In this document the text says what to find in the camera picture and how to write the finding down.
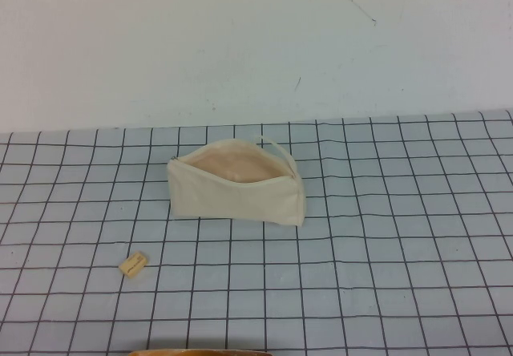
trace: zipper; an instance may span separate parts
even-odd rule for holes
[[[287,179],[292,179],[292,180],[294,180],[294,182],[296,182],[296,179],[293,176],[273,177],[273,178],[269,178],[268,180],[262,180],[262,181],[258,181],[258,182],[235,182],[235,181],[226,180],[223,177],[216,176],[215,174],[207,172],[207,171],[205,171],[203,169],[199,169],[199,168],[196,168],[196,167],[191,166],[189,164],[186,164],[185,162],[182,162],[181,160],[178,160],[177,158],[175,158],[174,161],[176,162],[176,164],[178,164],[182,168],[185,168],[185,169],[187,169],[189,171],[195,172],[195,173],[197,173],[197,174],[199,174],[201,176],[205,176],[205,177],[211,178],[212,180],[215,180],[217,182],[221,182],[221,183],[225,183],[225,184],[230,184],[232,186],[237,186],[237,187],[241,187],[241,188],[248,188],[248,187],[252,187],[252,186],[271,184],[271,183],[274,183],[274,182],[278,182],[278,181],[282,181],[282,180],[287,180]]]

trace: cream fabric pouch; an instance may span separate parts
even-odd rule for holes
[[[168,164],[174,217],[240,218],[302,225],[305,190],[294,158],[243,140],[208,144]]]

